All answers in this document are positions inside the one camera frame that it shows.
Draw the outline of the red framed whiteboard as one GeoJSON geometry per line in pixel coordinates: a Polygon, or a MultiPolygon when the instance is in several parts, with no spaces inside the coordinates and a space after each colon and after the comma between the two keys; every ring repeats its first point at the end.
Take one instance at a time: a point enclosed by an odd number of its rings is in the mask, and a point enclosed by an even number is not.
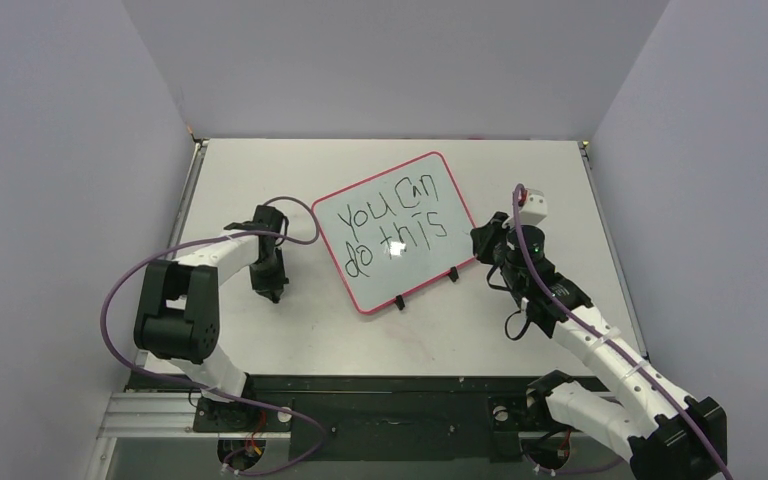
{"type": "Polygon", "coordinates": [[[402,307],[473,261],[475,222],[444,156],[425,153],[317,199],[312,211],[355,309],[402,307]]]}

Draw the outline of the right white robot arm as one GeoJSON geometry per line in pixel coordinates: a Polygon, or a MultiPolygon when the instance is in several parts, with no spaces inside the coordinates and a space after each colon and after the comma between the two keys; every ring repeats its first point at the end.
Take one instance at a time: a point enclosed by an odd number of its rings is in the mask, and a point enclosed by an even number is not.
{"type": "Polygon", "coordinates": [[[474,257],[503,279],[525,318],[573,354],[613,394],[603,398],[554,370],[527,387],[526,418],[580,431],[626,462],[637,479],[710,479],[727,471],[727,415],[694,398],[623,340],[591,298],[545,256],[544,233],[496,213],[471,230],[474,257]]]}

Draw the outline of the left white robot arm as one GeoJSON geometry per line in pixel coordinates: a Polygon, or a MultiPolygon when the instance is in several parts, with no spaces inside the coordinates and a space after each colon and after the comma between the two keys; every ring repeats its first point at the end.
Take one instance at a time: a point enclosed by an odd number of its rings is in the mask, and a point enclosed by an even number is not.
{"type": "Polygon", "coordinates": [[[202,393],[199,414],[235,430],[256,422],[259,405],[248,395],[248,374],[219,345],[219,288],[246,270],[252,290],[278,303],[289,282],[278,237],[288,226],[280,210],[259,205],[252,220],[227,225],[219,242],[175,260],[153,260],[145,270],[136,346],[193,382],[202,393]]]}

